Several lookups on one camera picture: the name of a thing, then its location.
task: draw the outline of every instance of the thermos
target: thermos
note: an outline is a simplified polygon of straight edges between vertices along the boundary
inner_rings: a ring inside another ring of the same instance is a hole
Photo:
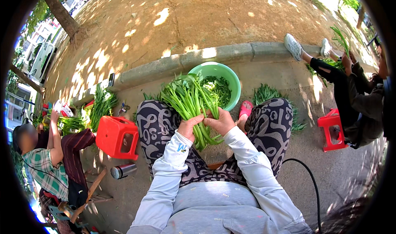
[[[124,164],[110,169],[111,176],[114,179],[121,179],[136,173],[137,167],[134,163]]]

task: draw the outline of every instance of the green plaid shirt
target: green plaid shirt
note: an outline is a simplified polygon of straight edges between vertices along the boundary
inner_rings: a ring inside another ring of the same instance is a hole
[[[53,166],[49,149],[38,148],[23,155],[33,179],[46,191],[68,201],[68,177],[62,162]]]

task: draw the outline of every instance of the green plastic bowl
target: green plastic bowl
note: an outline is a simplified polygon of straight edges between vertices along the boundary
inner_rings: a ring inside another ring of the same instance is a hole
[[[204,78],[208,76],[224,77],[229,82],[231,99],[224,110],[231,111],[241,96],[241,84],[235,72],[226,65],[217,62],[205,62],[191,69],[189,73],[197,74],[201,72]]]

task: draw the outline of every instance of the hand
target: hand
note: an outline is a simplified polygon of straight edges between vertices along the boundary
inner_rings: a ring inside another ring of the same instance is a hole
[[[204,119],[204,124],[215,129],[216,132],[224,136],[228,131],[235,127],[235,122],[232,120],[230,112],[223,110],[219,107],[219,119],[213,119],[213,115],[209,114]]]
[[[352,73],[352,60],[348,58],[348,56],[343,54],[343,58],[341,59],[341,62],[343,63],[343,66],[345,67],[345,74],[349,76]]]
[[[194,134],[192,133],[192,127],[200,123],[203,119],[204,119],[204,115],[200,114],[196,117],[189,119],[188,121],[182,120],[177,132],[194,143],[195,137]]]
[[[350,57],[350,60],[352,60],[352,63],[356,63],[355,55],[352,53],[351,50],[349,50],[349,57]]]
[[[52,111],[51,112],[51,121],[54,121],[55,123],[58,123],[59,119],[59,114],[57,111]]]

